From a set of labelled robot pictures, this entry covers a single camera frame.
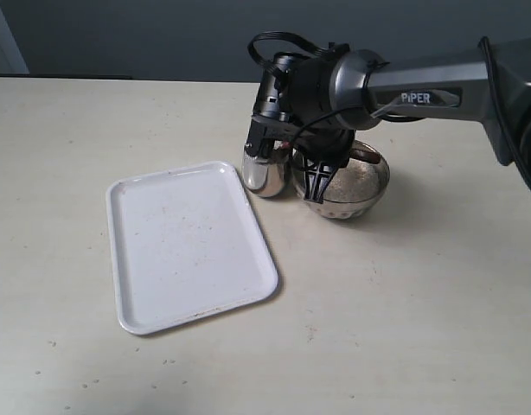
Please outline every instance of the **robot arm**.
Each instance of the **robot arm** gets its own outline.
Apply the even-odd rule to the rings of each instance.
[[[305,45],[314,56],[278,53],[265,61],[254,43],[266,39]],[[258,194],[276,193],[293,148],[304,155],[300,168],[307,174],[327,171],[332,178],[351,156],[375,163],[371,155],[352,154],[356,130],[422,118],[482,123],[497,160],[515,162],[531,189],[531,39],[492,48],[483,38],[461,54],[388,63],[369,50],[321,49],[293,34],[266,32],[249,51],[265,69],[243,162],[246,185]],[[274,164],[277,181],[268,175]],[[329,175],[307,189],[308,200],[322,202]]]

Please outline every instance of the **plastic tray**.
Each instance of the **plastic tray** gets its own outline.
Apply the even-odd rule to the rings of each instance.
[[[107,192],[121,326],[147,335],[269,297],[278,274],[236,170],[223,162]]]

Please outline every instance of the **metal bowl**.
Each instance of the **metal bowl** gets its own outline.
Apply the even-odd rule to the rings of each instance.
[[[385,193],[390,179],[387,160],[373,147],[354,141],[354,149],[373,151],[381,156],[378,164],[350,158],[349,165],[339,169],[325,190],[323,203],[304,201],[310,209],[330,219],[348,219],[365,214]],[[298,163],[302,156],[295,154]],[[304,198],[304,172],[293,169],[292,183],[299,197]]]

